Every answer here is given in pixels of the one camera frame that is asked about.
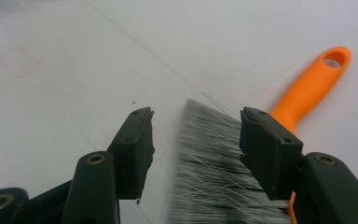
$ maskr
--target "white table surface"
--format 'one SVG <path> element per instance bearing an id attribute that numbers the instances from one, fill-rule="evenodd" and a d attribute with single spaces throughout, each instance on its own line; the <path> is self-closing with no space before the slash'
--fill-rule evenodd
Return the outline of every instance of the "white table surface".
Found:
<path id="1" fill-rule="evenodd" d="M 63 183 L 151 106 L 156 153 L 122 223 L 166 223 L 186 99 L 237 118 L 245 105 L 269 111 L 341 45 L 351 66 L 297 135 L 358 177 L 358 1 L 0 0 L 0 188 L 32 198 Z"/>

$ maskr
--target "bristle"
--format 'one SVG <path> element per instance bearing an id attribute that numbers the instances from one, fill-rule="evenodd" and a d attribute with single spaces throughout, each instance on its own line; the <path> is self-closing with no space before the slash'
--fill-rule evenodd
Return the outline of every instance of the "bristle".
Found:
<path id="1" fill-rule="evenodd" d="M 195 101 L 186 105 L 172 224 L 291 223 L 240 162 L 241 122 Z"/>

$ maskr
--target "orange handle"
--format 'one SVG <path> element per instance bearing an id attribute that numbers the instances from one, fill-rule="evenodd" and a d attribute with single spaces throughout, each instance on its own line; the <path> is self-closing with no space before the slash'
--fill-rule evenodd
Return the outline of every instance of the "orange handle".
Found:
<path id="1" fill-rule="evenodd" d="M 270 115 L 296 133 L 296 124 L 333 88 L 350 60 L 351 52 L 345 47 L 322 53 L 287 89 Z"/>

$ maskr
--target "paintbrush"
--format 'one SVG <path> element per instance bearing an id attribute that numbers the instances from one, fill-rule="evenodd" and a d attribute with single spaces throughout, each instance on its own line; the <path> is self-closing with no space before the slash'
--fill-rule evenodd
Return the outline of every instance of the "paintbrush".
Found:
<path id="1" fill-rule="evenodd" d="M 294 133 L 299 120 L 338 81 L 350 58 L 344 47 L 317 57 L 278 101 L 272 117 Z M 179 136 L 172 223 L 296 223 L 292 205 L 271 202 L 240 162 L 240 135 L 237 119 L 187 102 Z"/>

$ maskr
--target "scuff mark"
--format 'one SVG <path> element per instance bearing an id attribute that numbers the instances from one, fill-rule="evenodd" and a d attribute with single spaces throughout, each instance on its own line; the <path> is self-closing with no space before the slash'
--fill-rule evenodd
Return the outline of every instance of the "scuff mark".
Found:
<path id="1" fill-rule="evenodd" d="M 11 49 L 0 56 L 0 66 L 16 77 L 28 77 L 36 72 L 41 62 L 24 48 Z"/>
<path id="2" fill-rule="evenodd" d="M 7 17 L 8 15 L 10 15 L 13 12 L 13 10 L 8 11 L 5 15 L 1 16 L 1 18 Z"/>

